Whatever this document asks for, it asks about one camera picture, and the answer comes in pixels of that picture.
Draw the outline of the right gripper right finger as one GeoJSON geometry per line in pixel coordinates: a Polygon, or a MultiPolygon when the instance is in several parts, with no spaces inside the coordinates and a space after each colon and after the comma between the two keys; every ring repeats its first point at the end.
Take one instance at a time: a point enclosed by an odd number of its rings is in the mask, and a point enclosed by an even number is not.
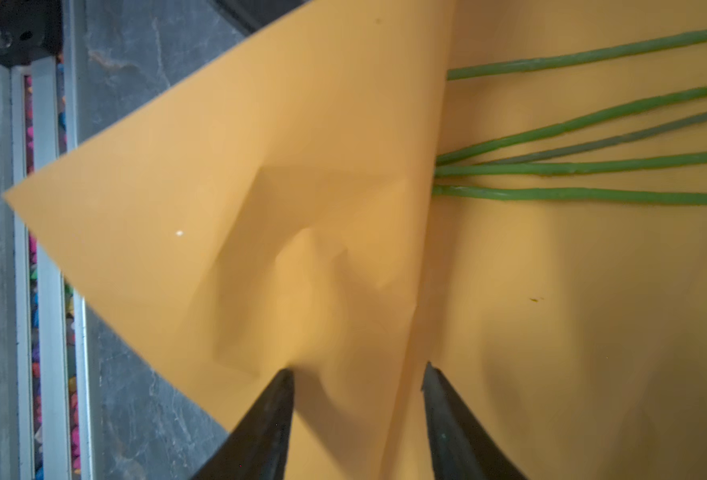
{"type": "Polygon", "coordinates": [[[433,476],[451,479],[523,479],[441,370],[427,364],[423,403],[433,476]]]}

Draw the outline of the dark pink fake rose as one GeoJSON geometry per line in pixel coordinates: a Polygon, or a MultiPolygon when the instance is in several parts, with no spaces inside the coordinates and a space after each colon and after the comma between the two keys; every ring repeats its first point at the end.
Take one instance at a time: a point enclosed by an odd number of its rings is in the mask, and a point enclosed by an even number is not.
{"type": "Polygon", "coordinates": [[[447,81],[567,68],[704,43],[707,43],[707,29],[572,54],[453,68],[447,72],[447,81]]]}

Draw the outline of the white fake rose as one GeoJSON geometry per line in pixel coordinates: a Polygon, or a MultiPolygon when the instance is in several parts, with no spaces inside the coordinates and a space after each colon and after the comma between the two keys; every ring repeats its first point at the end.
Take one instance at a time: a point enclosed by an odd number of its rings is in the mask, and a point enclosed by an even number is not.
{"type": "Polygon", "coordinates": [[[629,103],[605,108],[590,114],[585,114],[565,122],[505,136],[495,140],[487,140],[461,148],[459,150],[447,152],[437,156],[437,166],[454,164],[481,154],[493,152],[495,150],[534,142],[537,140],[554,138],[597,124],[609,122],[611,120],[617,120],[619,118],[642,114],[651,110],[700,100],[703,98],[707,98],[707,85],[665,95],[635,100],[629,103]]]}

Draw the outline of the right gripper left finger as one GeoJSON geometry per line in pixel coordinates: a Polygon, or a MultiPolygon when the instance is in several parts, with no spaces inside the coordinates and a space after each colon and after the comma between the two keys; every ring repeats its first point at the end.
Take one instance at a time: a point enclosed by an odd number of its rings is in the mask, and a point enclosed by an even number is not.
{"type": "Polygon", "coordinates": [[[281,369],[193,478],[284,479],[294,400],[294,372],[281,369]]]}

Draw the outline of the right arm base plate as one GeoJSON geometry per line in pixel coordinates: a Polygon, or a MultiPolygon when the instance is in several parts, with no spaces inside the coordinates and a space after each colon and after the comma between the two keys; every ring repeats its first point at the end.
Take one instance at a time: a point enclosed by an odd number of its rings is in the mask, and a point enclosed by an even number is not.
{"type": "Polygon", "coordinates": [[[60,0],[0,0],[0,66],[56,56],[62,46],[60,0]]]}

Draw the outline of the orange wrapping paper sheet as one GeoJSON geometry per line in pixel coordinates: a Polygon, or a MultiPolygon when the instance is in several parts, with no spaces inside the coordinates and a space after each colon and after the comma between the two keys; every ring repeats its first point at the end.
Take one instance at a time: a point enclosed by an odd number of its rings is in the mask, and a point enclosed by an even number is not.
{"type": "Polygon", "coordinates": [[[6,196],[221,426],[297,378],[292,479],[427,479],[433,363],[533,479],[707,479],[707,207],[433,196],[439,154],[707,85],[707,1],[315,1],[6,196]]]}

